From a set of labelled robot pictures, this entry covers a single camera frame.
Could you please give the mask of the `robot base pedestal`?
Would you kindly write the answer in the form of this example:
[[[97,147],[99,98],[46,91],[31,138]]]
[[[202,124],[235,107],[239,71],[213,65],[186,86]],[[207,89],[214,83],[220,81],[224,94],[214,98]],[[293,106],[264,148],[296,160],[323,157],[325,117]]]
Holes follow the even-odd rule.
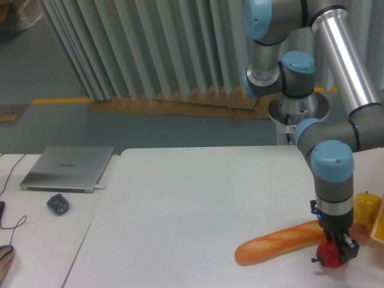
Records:
[[[329,102],[319,92],[304,98],[289,98],[280,93],[269,103],[268,112],[276,126],[277,145],[296,145],[296,126],[308,118],[325,119]]]

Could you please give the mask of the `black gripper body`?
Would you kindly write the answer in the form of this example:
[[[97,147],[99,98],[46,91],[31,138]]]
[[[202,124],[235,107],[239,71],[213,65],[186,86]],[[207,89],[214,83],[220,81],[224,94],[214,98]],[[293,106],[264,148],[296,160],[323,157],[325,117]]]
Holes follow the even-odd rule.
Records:
[[[311,213],[316,215],[319,226],[340,234],[349,234],[353,223],[353,205],[348,200],[340,203],[329,203],[323,200],[310,201]]]

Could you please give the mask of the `person's hand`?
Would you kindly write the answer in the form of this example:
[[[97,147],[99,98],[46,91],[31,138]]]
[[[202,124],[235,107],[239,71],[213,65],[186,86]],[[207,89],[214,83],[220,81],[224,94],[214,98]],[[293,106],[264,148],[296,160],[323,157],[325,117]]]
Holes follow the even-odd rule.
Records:
[[[8,273],[15,256],[14,247],[12,245],[3,245],[0,250],[0,281],[2,282]]]

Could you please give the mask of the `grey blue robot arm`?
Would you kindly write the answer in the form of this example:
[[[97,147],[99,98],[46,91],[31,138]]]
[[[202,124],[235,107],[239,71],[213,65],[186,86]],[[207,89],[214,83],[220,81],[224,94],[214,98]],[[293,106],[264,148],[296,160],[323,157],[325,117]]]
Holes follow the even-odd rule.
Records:
[[[255,56],[243,72],[249,97],[276,93],[270,117],[295,131],[297,145],[314,178],[311,211],[326,246],[342,265],[358,255],[353,223],[353,154],[383,146],[383,104],[377,97],[348,26],[344,1],[245,1],[244,26]],[[348,118],[329,124],[329,104],[314,90],[314,59],[302,51],[276,55],[293,31],[308,28],[323,46]]]

